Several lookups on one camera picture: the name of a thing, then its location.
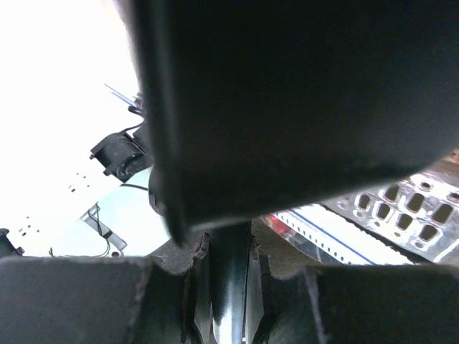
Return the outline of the black slotted litter scoop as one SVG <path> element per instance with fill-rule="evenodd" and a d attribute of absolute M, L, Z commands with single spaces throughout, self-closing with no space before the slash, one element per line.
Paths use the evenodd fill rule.
<path fill-rule="evenodd" d="M 125 1 L 178 244 L 400 180 L 458 144 L 456 1 Z"/>

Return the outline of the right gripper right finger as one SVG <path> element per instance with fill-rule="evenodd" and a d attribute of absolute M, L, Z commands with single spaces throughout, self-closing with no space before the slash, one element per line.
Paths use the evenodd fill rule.
<path fill-rule="evenodd" d="M 458 269 L 303 266 L 273 275 L 250 252 L 252 343 L 456 343 Z"/>

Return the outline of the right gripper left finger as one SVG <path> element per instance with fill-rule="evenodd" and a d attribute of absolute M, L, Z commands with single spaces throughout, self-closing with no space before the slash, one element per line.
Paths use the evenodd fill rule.
<path fill-rule="evenodd" d="M 209 236 L 155 255 L 1 260 L 3 343 L 207 343 Z"/>

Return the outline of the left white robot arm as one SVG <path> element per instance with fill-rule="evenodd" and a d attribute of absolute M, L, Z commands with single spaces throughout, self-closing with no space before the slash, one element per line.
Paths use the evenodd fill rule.
<path fill-rule="evenodd" d="M 143 95 L 137 93 L 129 98 L 116 89 L 109 87 L 109 92 L 123 101 L 129 113 L 141 118 L 136 125 L 111 133 L 104 137 L 90 150 L 90 158 L 98 161 L 104 168 L 103 174 L 113 176 L 124 188 L 134 188 L 148 193 L 148 202 L 159 216 L 164 215 L 164 205 L 156 199 L 153 191 L 153 180 L 147 186 L 131 183 L 129 180 L 137 173 L 153 167 L 152 155 L 147 149 L 147 120 L 143 111 Z"/>

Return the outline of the brown translucent litter box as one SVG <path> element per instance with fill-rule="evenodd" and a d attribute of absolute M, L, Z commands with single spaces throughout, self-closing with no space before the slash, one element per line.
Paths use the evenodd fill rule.
<path fill-rule="evenodd" d="M 265 215 L 314 260 L 458 265 L 458 163 L 440 161 L 388 186 Z"/>

